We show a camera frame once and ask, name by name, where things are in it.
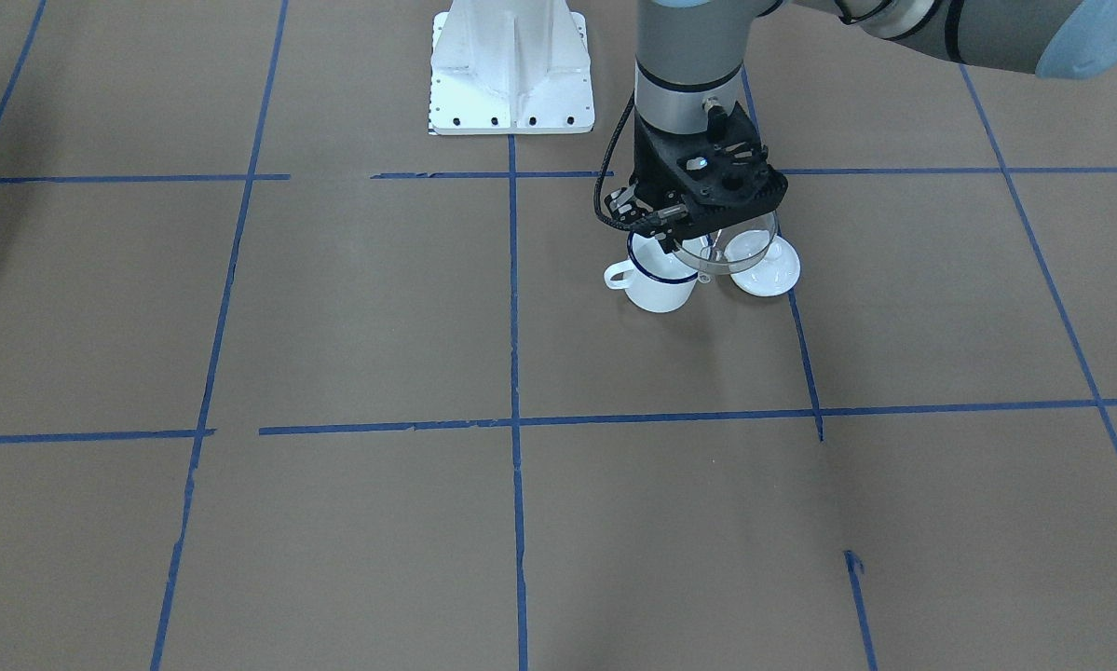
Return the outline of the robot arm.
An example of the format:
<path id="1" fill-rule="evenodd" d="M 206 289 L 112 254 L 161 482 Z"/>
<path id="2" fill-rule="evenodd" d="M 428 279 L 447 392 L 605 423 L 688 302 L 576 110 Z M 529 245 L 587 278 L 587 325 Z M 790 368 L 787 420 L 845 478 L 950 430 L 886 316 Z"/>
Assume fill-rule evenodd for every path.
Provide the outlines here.
<path id="1" fill-rule="evenodd" d="M 787 179 L 770 165 L 742 107 L 751 26 L 779 1 L 640 1 L 630 182 L 596 194 L 607 226 L 665 253 L 783 203 Z M 880 41 L 945 63 L 1040 79 L 1091 79 L 1117 63 L 1117 1 L 812 1 Z"/>

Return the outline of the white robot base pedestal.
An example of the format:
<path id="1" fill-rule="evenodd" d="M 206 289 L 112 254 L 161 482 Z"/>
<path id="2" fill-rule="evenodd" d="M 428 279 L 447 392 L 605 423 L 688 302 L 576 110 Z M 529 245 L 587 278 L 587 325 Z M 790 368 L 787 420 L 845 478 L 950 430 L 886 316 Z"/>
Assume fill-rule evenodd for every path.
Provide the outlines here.
<path id="1" fill-rule="evenodd" d="M 435 135 L 588 133 L 588 21 L 566 1 L 454 1 L 431 26 Z"/>

